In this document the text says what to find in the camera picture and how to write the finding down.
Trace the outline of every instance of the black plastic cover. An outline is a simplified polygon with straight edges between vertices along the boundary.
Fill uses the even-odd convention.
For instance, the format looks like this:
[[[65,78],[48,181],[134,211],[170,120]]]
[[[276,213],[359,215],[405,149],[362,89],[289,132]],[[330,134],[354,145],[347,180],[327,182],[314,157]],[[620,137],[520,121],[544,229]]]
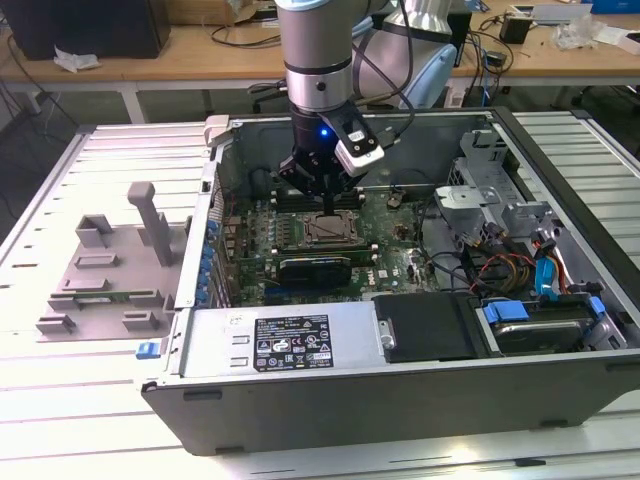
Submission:
[[[456,293],[410,293],[375,297],[379,321],[391,324],[395,348],[391,363],[467,360],[489,357],[470,304],[475,297]]]

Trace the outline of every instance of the blue clip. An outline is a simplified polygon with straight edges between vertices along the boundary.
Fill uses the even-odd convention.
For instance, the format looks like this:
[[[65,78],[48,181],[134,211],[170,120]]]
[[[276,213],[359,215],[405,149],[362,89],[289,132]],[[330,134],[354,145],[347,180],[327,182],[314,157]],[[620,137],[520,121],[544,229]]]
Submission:
[[[204,290],[196,290],[196,300],[199,302],[206,302],[209,299],[209,294]]]
[[[524,305],[517,300],[491,302],[482,310],[490,324],[496,322],[523,322],[529,319],[529,313],[524,308]]]
[[[215,250],[213,248],[211,248],[208,245],[205,245],[204,247],[202,247],[202,256],[208,259],[212,259],[213,258],[213,254],[215,253]]]
[[[602,303],[598,297],[590,297],[589,298],[589,306],[591,306],[591,310],[596,314],[596,318],[600,320],[604,317],[604,314],[607,313],[607,308]]]
[[[205,272],[210,272],[211,271],[211,260],[207,260],[206,258],[203,258],[200,261],[200,269],[204,270]]]
[[[541,258],[536,262],[536,293],[546,295],[550,300],[558,300],[558,294],[553,291],[553,277],[556,267],[548,258]]]
[[[160,357],[160,343],[158,342],[141,343],[138,346],[138,350],[136,350],[136,358],[138,360],[151,360]]]

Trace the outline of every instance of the wooden table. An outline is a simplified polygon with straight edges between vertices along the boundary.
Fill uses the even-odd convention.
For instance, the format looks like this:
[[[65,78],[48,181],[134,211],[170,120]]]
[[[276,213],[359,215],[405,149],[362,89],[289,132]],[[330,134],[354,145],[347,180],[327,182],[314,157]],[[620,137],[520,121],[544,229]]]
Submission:
[[[533,0],[528,3],[550,3]],[[475,14],[473,27],[486,18],[504,12],[513,3],[508,0],[487,1],[491,11]],[[640,15],[598,16],[608,25],[640,29]],[[552,28],[532,30],[515,53],[511,70],[500,81],[505,86],[625,85],[640,83],[640,57],[611,45],[595,49],[562,52],[550,40]],[[62,70],[51,61],[28,61],[23,65],[47,91],[117,91],[123,97],[133,123],[146,122],[137,93],[144,90],[214,90],[246,88],[254,83],[284,78],[280,48],[246,50],[221,46],[209,37],[210,27],[173,27],[171,37],[157,59],[101,59],[102,67],[77,74]],[[487,33],[497,35],[494,26]],[[248,42],[277,33],[277,29],[241,27],[233,29],[229,40]],[[483,46],[501,50],[499,44],[485,39]],[[447,106],[459,107],[465,90],[475,73],[476,59],[471,48],[465,49],[463,61],[449,81]],[[6,42],[0,45],[0,76],[14,92],[37,89],[19,70]]]

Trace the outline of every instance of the warning label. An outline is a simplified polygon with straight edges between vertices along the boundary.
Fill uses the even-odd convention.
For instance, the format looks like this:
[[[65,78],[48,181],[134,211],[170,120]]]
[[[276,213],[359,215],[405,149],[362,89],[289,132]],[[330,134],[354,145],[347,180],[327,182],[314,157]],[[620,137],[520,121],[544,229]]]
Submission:
[[[258,372],[333,367],[329,317],[258,318],[253,368]]]

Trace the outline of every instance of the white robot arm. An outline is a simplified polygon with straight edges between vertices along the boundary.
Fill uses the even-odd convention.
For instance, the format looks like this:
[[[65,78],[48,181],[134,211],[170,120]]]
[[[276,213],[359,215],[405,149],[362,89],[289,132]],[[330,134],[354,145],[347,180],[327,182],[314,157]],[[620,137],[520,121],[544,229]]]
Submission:
[[[361,96],[389,91],[387,82],[368,65],[358,59],[352,61],[353,26],[389,2],[276,0],[276,3],[294,132],[293,152],[281,164],[280,175],[305,195],[322,201],[325,213],[331,214],[334,199],[353,188],[396,140],[388,132],[378,138],[352,100],[354,76]],[[415,86],[415,78],[398,77],[406,77],[408,71],[414,72],[412,76],[422,72],[425,62],[448,44],[449,4],[450,0],[401,1],[401,7],[406,9],[399,7],[387,17],[383,30],[369,32],[359,39],[360,49],[397,85],[408,86],[413,82]],[[446,67],[446,78],[453,66],[453,51],[449,62],[441,62]],[[416,59],[422,65],[409,70]]]

